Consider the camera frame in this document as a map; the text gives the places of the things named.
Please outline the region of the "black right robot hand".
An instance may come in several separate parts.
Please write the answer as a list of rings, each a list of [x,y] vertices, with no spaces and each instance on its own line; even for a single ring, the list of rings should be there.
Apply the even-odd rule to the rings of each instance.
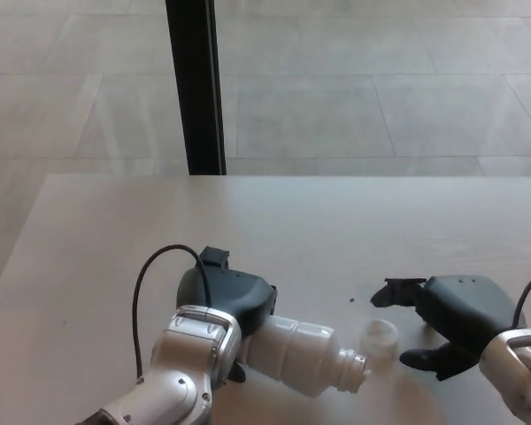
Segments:
[[[478,364],[488,343],[512,326],[514,302],[496,283],[481,275],[439,275],[429,278],[387,278],[371,297],[377,308],[413,307],[446,343],[399,356],[401,363],[433,372],[439,381]]]

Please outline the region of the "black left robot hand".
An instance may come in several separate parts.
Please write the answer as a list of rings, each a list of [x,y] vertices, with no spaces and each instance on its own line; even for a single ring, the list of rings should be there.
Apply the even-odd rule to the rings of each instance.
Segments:
[[[231,269],[229,251],[206,246],[199,257],[209,281],[211,307],[237,320],[244,341],[273,315],[277,288],[258,275]],[[197,265],[185,272],[177,289],[176,307],[184,305],[206,306],[204,284]],[[228,380],[246,381],[246,373],[238,361],[232,366]]]

